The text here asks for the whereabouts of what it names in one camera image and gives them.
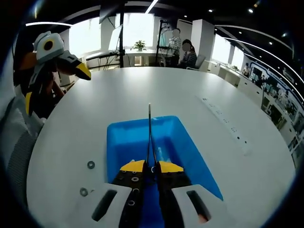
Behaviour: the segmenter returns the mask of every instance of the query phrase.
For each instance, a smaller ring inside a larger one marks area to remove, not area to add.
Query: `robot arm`
[[[25,99],[26,112],[30,116],[33,112],[33,103],[41,93],[42,85],[47,80],[46,74],[49,71],[64,68],[81,79],[91,80],[91,72],[86,66],[69,51],[64,51],[63,41],[58,33],[48,31],[40,34],[35,40],[34,50],[37,52],[37,64]]]

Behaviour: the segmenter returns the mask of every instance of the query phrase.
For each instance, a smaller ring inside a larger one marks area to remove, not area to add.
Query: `white round table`
[[[250,140],[244,156],[223,124],[202,104],[207,97]],[[263,111],[216,75],[197,71],[131,67],[92,73],[78,80],[46,121],[28,168],[27,199],[42,224],[64,219],[82,197],[81,187],[106,179],[109,124],[152,116],[179,117],[200,151],[236,219],[261,226],[294,178],[291,154]],[[88,169],[87,162],[95,168]]]

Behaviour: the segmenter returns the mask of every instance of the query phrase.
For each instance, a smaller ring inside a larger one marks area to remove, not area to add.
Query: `office chair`
[[[27,206],[26,181],[29,160],[43,122],[26,114],[25,97],[16,90],[0,122],[0,154],[18,201]]]
[[[196,70],[196,71],[199,71],[200,70],[200,67],[201,65],[203,64],[203,62],[205,61],[206,57],[203,56],[203,55],[198,55],[198,58],[196,60],[196,64],[195,64],[195,67],[187,67],[186,69],[187,70]]]

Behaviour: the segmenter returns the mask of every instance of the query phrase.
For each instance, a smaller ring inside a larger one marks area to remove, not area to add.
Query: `blue bin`
[[[200,184],[223,200],[200,152],[176,116],[155,117],[151,120],[152,135],[158,161],[172,162],[184,168],[192,184]],[[149,120],[113,123],[107,129],[107,176],[111,183],[120,168],[131,160],[145,160],[149,140]],[[154,165],[150,146],[149,165]],[[159,207],[157,185],[148,185],[144,192],[142,228],[164,227]]]

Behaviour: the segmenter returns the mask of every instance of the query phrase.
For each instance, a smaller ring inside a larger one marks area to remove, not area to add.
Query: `ceiling light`
[[[248,45],[250,45],[250,46],[253,46],[253,47],[257,48],[257,49],[260,49],[260,50],[262,50],[262,51],[264,51],[264,52],[266,52],[266,53],[272,55],[273,57],[275,57],[276,59],[278,59],[278,60],[280,60],[282,63],[284,63],[289,69],[291,69],[292,72],[294,72],[294,74],[297,75],[298,78],[304,83],[304,80],[299,76],[299,74],[298,74],[294,69],[291,68],[291,66],[289,66],[286,62],[284,62],[283,60],[281,60],[279,57],[275,56],[274,54],[270,53],[269,51],[266,51],[266,50],[264,50],[264,49],[262,49],[262,48],[260,48],[260,47],[258,47],[258,46],[255,46],[255,45],[253,45],[253,44],[249,44],[249,43],[247,43],[247,42],[244,42],[244,41],[241,41],[241,40],[238,40],[238,39],[232,39],[232,38],[227,38],[227,37],[224,37],[224,38],[225,38],[225,39],[229,39],[229,40],[234,40],[234,41],[237,41],[237,42],[240,42],[240,43],[243,43],[243,44],[248,44]]]
[[[71,24],[60,23],[60,22],[33,22],[33,23],[25,24],[25,25],[26,26],[32,26],[32,25],[64,25],[64,26],[69,26],[69,27],[73,26]]]
[[[154,0],[151,5],[148,7],[147,11],[145,12],[145,14],[149,13],[152,8],[155,6],[155,4],[158,2],[158,0]]]
[[[295,91],[299,94],[299,96],[300,96],[300,97],[302,98],[302,100],[304,101],[304,98],[303,98],[302,95],[299,93],[299,91],[297,91],[297,89],[294,87],[294,85],[293,85],[289,80],[287,80],[281,73],[279,73],[276,69],[274,69],[273,67],[271,67],[271,66],[268,65],[267,63],[264,63],[262,60],[259,60],[259,59],[255,58],[255,57],[251,56],[251,55],[248,55],[248,54],[245,54],[245,55],[247,55],[247,56],[249,56],[249,57],[251,57],[251,58],[256,59],[257,61],[259,61],[259,62],[265,64],[265,66],[267,66],[267,67],[271,68],[272,70],[274,70],[277,74],[279,74],[282,78],[284,78],[284,79],[291,85],[292,88],[295,89]]]

